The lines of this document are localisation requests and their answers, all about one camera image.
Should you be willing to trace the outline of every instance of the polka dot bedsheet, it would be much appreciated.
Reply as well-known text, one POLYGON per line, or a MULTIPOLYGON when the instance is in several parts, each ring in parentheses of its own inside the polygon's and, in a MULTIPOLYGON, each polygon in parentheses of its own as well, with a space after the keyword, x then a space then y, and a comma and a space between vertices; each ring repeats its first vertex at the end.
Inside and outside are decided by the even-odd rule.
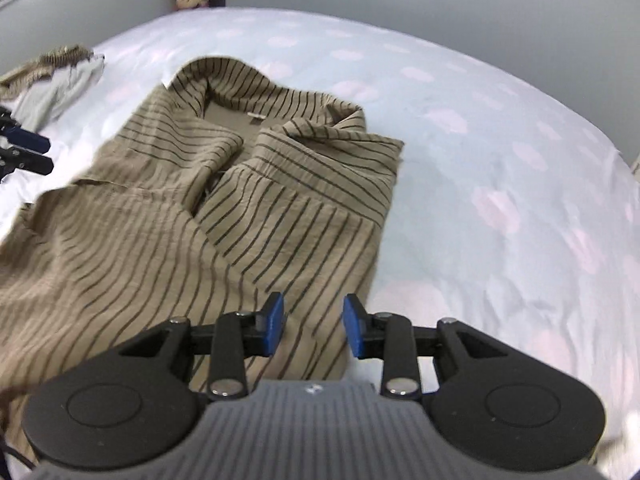
MULTIPOLYGON (((87 168, 153 86, 195 57, 237 57, 361 104, 370 131, 406 143, 370 312, 453 316, 578 377, 606 405, 607 437, 638 409, 638 184, 582 117, 472 57, 302 12, 181 12, 96 51, 103 78, 44 130, 54 173, 0 186, 0 237, 22 202, 87 168)), ((354 361, 348 376, 378 384, 381 370, 354 361)), ((422 373, 435 389, 427 360, 422 373)))

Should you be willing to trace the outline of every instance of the crumpled clothing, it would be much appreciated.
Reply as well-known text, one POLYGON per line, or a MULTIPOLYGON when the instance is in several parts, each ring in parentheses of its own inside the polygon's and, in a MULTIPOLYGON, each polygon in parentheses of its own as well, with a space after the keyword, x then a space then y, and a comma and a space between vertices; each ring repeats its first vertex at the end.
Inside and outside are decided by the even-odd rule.
POLYGON ((20 96, 12 118, 25 130, 38 133, 96 84, 103 71, 103 57, 92 57, 75 66, 57 69, 50 80, 35 83, 20 96))
POLYGON ((81 45, 63 46, 33 59, 0 76, 0 100, 15 99, 36 81, 53 76, 56 69, 75 66, 90 59, 94 52, 81 45))

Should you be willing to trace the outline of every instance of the clothing label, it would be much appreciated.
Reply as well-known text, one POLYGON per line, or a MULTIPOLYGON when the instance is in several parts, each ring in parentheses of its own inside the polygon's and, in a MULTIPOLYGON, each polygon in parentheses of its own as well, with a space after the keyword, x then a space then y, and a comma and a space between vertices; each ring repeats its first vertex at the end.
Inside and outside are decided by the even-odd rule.
POLYGON ((267 118, 266 115, 254 114, 253 112, 247 112, 246 114, 252 118, 251 124, 261 124, 267 118))

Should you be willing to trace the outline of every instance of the striped fabric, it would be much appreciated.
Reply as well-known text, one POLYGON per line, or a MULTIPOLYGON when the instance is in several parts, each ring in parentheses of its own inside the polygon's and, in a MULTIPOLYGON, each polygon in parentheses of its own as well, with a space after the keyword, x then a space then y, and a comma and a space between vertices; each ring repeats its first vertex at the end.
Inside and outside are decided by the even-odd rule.
POLYGON ((28 449, 20 414, 47 378, 171 316, 212 323, 274 290, 283 341, 247 361, 250 381, 339 378, 342 297, 367 295, 401 149, 367 133, 356 105, 234 59, 195 60, 154 89, 92 168, 25 206, 0 246, 8 441, 28 449))
POLYGON ((51 78, 58 68, 75 66, 85 59, 91 59, 94 52, 84 46, 63 46, 42 54, 15 70, 0 76, 0 100, 16 99, 23 90, 27 90, 41 79, 51 78))

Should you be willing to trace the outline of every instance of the ribbed gray surface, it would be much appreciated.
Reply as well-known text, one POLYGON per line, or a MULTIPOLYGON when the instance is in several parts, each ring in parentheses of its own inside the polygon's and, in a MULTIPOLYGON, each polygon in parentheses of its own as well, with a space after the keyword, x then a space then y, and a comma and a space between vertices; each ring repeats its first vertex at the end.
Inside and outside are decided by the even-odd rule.
POLYGON ((444 441, 418 404, 366 383, 263 381, 245 400, 207 409, 171 453, 115 473, 45 464, 28 480, 602 480, 578 464, 518 474, 469 459, 444 441), (322 387, 311 388, 313 384, 322 387))

